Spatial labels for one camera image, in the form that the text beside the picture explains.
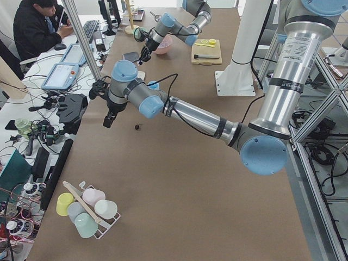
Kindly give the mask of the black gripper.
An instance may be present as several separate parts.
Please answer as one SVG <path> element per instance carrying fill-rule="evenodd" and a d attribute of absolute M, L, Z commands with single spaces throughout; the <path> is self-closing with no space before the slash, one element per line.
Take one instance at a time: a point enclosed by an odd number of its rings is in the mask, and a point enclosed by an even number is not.
<path fill-rule="evenodd" d="M 111 128 L 114 120 L 117 117 L 117 114 L 125 110 L 127 103 L 126 102 L 114 102 L 109 97 L 109 84 L 101 79 L 97 80 L 92 84 L 92 88 L 89 91 L 89 98 L 94 100 L 96 97 L 107 102 L 108 113 L 104 118 L 103 126 L 105 128 Z"/>
<path fill-rule="evenodd" d="M 134 31 L 133 36 L 137 42 L 145 43 L 138 60 L 138 65 L 142 65 L 151 59 L 151 53 L 157 49 L 157 42 L 151 38 L 150 33 L 147 30 L 141 27 Z"/>

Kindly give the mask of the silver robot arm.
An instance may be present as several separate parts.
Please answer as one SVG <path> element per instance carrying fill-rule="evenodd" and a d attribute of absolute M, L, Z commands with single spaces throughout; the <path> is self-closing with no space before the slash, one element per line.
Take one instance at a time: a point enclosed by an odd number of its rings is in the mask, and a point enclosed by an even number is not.
<path fill-rule="evenodd" d="M 183 1 L 182 8 L 195 17 L 188 26 L 178 22 L 171 14 L 163 13 L 157 25 L 150 30 L 142 28 L 134 30 L 135 40 L 145 42 L 138 60 L 139 65 L 151 59 L 151 53 L 159 47 L 168 34 L 174 35 L 192 46 L 203 27 L 211 22 L 211 8 L 205 1 Z"/>
<path fill-rule="evenodd" d="M 190 56 L 190 47 L 175 40 L 167 54 L 153 55 L 139 70 L 146 81 L 158 80 L 171 95 L 232 122 L 241 120 L 251 98 L 218 96 L 213 76 L 217 67 L 193 65 Z M 128 105 L 105 128 L 106 112 L 102 99 L 90 102 L 67 171 L 113 182 L 251 175 L 236 151 L 184 122 L 162 114 L 147 119 Z"/>

